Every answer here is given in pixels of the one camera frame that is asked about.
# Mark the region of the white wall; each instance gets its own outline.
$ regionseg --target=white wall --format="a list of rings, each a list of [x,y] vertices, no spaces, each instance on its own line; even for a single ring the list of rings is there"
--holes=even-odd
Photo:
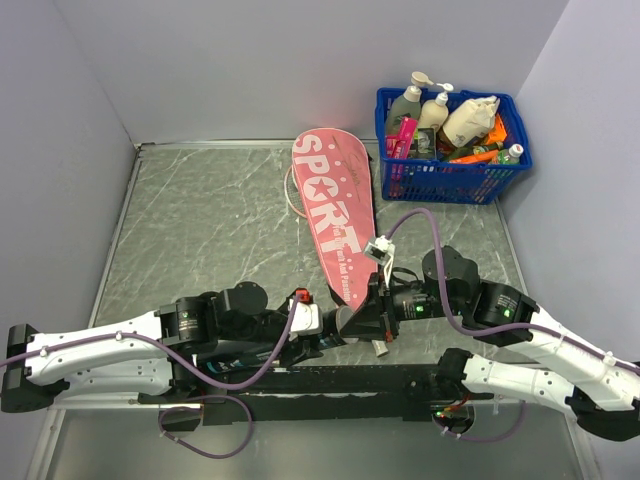
[[[640,3],[572,0],[517,97],[535,174],[505,212],[531,295],[640,360]],[[640,439],[595,441],[604,478],[640,477]]]
[[[566,0],[54,0],[134,142],[374,138],[413,70],[517,93]]]
[[[4,352],[16,323],[86,327],[134,150],[51,1],[0,2],[0,64]],[[0,413],[0,477],[24,477],[42,419]]]

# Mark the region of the cable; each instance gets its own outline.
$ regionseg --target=cable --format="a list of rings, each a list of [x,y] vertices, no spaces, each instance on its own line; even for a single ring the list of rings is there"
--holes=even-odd
[[[451,307],[449,305],[449,296],[447,294],[447,284],[445,279],[445,269],[444,269],[444,258],[442,256],[442,247],[440,246],[440,231],[438,229],[438,222],[434,217],[433,213],[426,208],[416,208],[411,210],[410,212],[403,215],[390,229],[386,234],[386,238],[391,239],[393,234],[398,230],[400,225],[402,225],[407,219],[413,217],[414,215],[423,214],[429,220],[431,224],[431,232],[433,234],[433,245],[436,254],[436,269],[438,271],[438,288],[440,290],[440,301],[442,302],[442,308],[444,313],[449,321],[449,324],[459,333],[463,335],[468,335],[471,337],[485,337],[487,335],[494,335],[496,333],[507,332],[509,330],[518,330],[518,329],[526,329],[526,330],[538,330],[540,332],[544,332],[548,335],[551,335],[555,338],[563,338],[563,340],[571,345],[578,347],[585,352],[593,355],[594,357],[602,360],[605,358],[603,353],[594,350],[588,345],[584,345],[582,342],[575,340],[568,336],[563,336],[560,332],[552,330],[551,328],[544,327],[542,325],[532,325],[530,323],[512,323],[509,325],[501,325],[499,327],[487,328],[485,330],[469,330],[464,328],[453,318],[453,312],[451,311]],[[615,363],[616,367],[622,368],[629,372],[632,372],[636,375],[640,375],[640,367],[633,365],[631,363],[623,362],[621,360],[617,360]]]
[[[71,342],[60,343],[58,345],[53,345],[51,347],[44,347],[44,350],[47,352],[56,352],[58,350],[64,350],[65,348],[77,347],[79,345],[100,342],[102,340],[115,339],[117,341],[118,336],[120,336],[120,338],[122,339],[135,338],[136,340],[141,340],[143,342],[153,345],[156,348],[159,348],[164,353],[166,353],[169,357],[174,359],[184,368],[189,370],[189,372],[191,372],[193,375],[195,375],[197,378],[199,378],[200,380],[202,380],[204,383],[208,385],[211,385],[217,388],[223,388],[225,390],[242,390],[243,388],[250,387],[255,382],[257,382],[260,379],[260,377],[262,377],[264,373],[269,369],[273,361],[280,354],[280,350],[282,350],[282,347],[284,346],[284,343],[287,341],[287,337],[289,336],[289,331],[291,330],[291,324],[293,323],[293,317],[295,316],[296,307],[298,306],[298,301],[300,300],[300,297],[301,297],[300,294],[297,294],[294,297],[293,304],[291,305],[291,309],[289,310],[289,315],[287,317],[287,323],[284,326],[284,330],[282,331],[282,335],[280,336],[278,343],[276,343],[276,346],[273,348],[273,352],[271,352],[271,355],[269,355],[269,358],[267,358],[264,364],[258,369],[256,373],[253,374],[253,376],[251,376],[250,378],[248,378],[247,380],[241,383],[223,383],[223,382],[219,382],[218,380],[214,380],[213,378],[202,373],[200,370],[198,370],[191,363],[189,363],[187,360],[182,358],[178,353],[174,352],[166,345],[158,342],[157,340],[154,340],[153,338],[145,337],[144,335],[140,335],[138,333],[122,332],[122,333],[116,333],[115,335],[112,333],[104,334],[104,335],[96,335],[95,337],[88,337],[80,340],[73,340]],[[6,360],[2,360],[0,361],[0,368],[5,367],[11,363],[19,362],[21,360],[26,360],[31,357],[37,357],[40,355],[41,351],[42,349],[34,350],[33,352],[21,353],[11,358],[7,358]]]
[[[234,450],[232,450],[229,453],[223,453],[223,454],[205,452],[204,450],[201,450],[198,447],[194,447],[190,443],[185,442],[181,438],[176,437],[172,433],[167,432],[164,429],[164,427],[162,426],[162,420],[167,415],[169,415],[171,413],[175,413],[175,412],[199,413],[200,409],[197,409],[197,408],[173,407],[173,408],[169,408],[169,409],[165,410],[164,412],[162,412],[158,416],[158,427],[160,428],[160,433],[162,434],[162,436],[167,437],[169,440],[173,440],[178,445],[182,445],[183,447],[191,450],[194,453],[197,453],[198,455],[202,455],[203,457],[212,458],[212,459],[222,459],[222,458],[233,457],[234,455],[237,455],[242,450],[244,450],[244,448],[249,444],[249,441],[251,440],[251,436],[253,435],[254,424],[253,424],[253,418],[251,418],[251,412],[249,411],[249,407],[247,407],[247,405],[242,400],[239,400],[239,399],[237,399],[235,397],[231,397],[229,395],[203,395],[201,397],[190,398],[189,401],[207,400],[209,398],[221,398],[221,399],[224,399],[224,400],[231,400],[232,402],[235,402],[238,405],[240,405],[242,407],[242,409],[244,410],[244,413],[247,415],[247,434],[245,435],[244,440],[242,440],[242,443],[238,447],[236,447]]]
[[[297,208],[293,202],[291,201],[291,197],[289,196],[289,185],[288,185],[288,181],[289,181],[289,176],[290,175],[295,175],[293,174],[293,165],[291,165],[289,167],[289,169],[287,170],[287,173],[284,174],[284,198],[287,199],[287,204],[291,207],[291,210],[293,210],[294,212],[296,212],[298,215],[300,215],[302,218],[307,218],[307,216],[304,214],[304,212],[301,212],[299,208]]]
[[[440,430],[444,433],[444,435],[453,437],[456,440],[462,440],[464,442],[473,442],[473,443],[493,443],[493,442],[500,442],[502,440],[506,440],[507,438],[511,437],[514,433],[516,433],[518,429],[522,426],[522,423],[524,422],[524,418],[526,417],[526,413],[527,413],[526,402],[520,402],[520,414],[518,415],[518,419],[516,420],[516,423],[514,423],[513,426],[506,432],[501,433],[500,435],[497,435],[495,437],[489,437],[489,438],[470,437],[469,435],[459,435],[457,433],[453,433],[447,427],[442,425],[438,420],[436,420],[435,416],[433,417],[433,423],[435,423],[438,427],[440,427]]]

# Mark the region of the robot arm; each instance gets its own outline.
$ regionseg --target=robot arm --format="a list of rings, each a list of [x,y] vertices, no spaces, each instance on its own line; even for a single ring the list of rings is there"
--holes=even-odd
[[[376,245],[389,247],[384,242]],[[373,256],[383,263],[392,261],[393,251],[391,255],[386,253],[389,250],[376,252],[374,248]],[[439,362],[441,379],[457,383],[464,391],[519,398],[575,416],[583,428],[603,438],[625,440],[640,434],[640,377],[634,373],[635,365],[569,332],[514,288],[481,280],[477,265],[451,247],[444,247],[443,253],[449,305],[462,315],[467,331],[517,323],[545,327],[559,332],[560,338],[534,328],[480,336],[480,340],[524,354],[550,371],[505,365],[449,349]],[[348,338],[392,341],[402,321],[444,316],[433,252],[425,256],[422,266],[424,281],[417,277],[411,282],[394,281],[390,268],[385,269],[386,278],[372,275],[367,299],[355,313],[341,307],[323,316],[308,292],[300,291],[302,304],[295,309],[291,330],[286,332],[278,366],[288,367],[320,356],[321,350],[344,345]],[[269,348],[273,349],[284,335],[291,298],[278,310],[268,310],[266,292],[244,282],[233,289],[182,298],[135,319],[90,330],[42,334],[27,325],[13,327],[7,356],[33,356],[8,367],[2,410],[46,408],[56,396],[86,393],[188,393],[197,383],[192,373],[168,360],[156,346],[122,335],[137,334],[159,341],[203,371],[207,371],[206,366],[213,373],[256,366],[265,362],[271,353]],[[105,339],[82,342],[100,335]],[[217,361],[218,340],[267,347],[249,356],[232,357],[232,361]],[[52,349],[76,341],[79,343],[68,348]],[[211,368],[212,362],[220,371]]]

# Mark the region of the blue plastic basket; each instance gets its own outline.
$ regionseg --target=blue plastic basket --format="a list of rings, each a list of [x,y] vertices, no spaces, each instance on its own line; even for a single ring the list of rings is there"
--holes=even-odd
[[[500,98],[498,113],[502,117],[507,147],[519,143],[524,147],[519,165],[452,165],[438,160],[396,160],[386,156],[384,123],[391,103],[404,93],[403,88],[378,90],[376,106],[376,136],[380,149],[380,180],[382,198],[412,202],[472,203],[486,205],[525,170],[533,166],[529,152],[529,139],[522,119],[511,96],[504,93],[479,93],[463,90],[450,93],[449,111],[458,108],[469,98],[495,95]],[[422,102],[435,98],[438,92],[422,91]]]

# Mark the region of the white bottle cap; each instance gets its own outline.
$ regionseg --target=white bottle cap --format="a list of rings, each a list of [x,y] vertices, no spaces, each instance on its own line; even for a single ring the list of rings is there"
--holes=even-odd
[[[509,147],[509,155],[514,158],[518,158],[520,155],[524,153],[524,148],[519,143],[514,143]]]
[[[433,85],[433,82],[429,80],[429,77],[427,77],[427,75],[422,72],[413,72],[411,74],[411,83],[413,83],[413,85],[409,85],[409,87],[404,92],[404,98],[406,98],[410,102],[420,101],[420,96],[422,95],[422,90],[420,90],[420,87],[424,87],[425,85]]]
[[[436,97],[436,105],[444,106],[449,100],[448,92],[453,92],[453,85],[451,85],[450,83],[437,83],[436,85],[442,87],[442,89],[444,90],[444,92],[439,93]]]
[[[433,82],[429,79],[429,77],[427,77],[427,74],[422,72],[413,72],[411,74],[411,83],[418,87],[433,85]]]

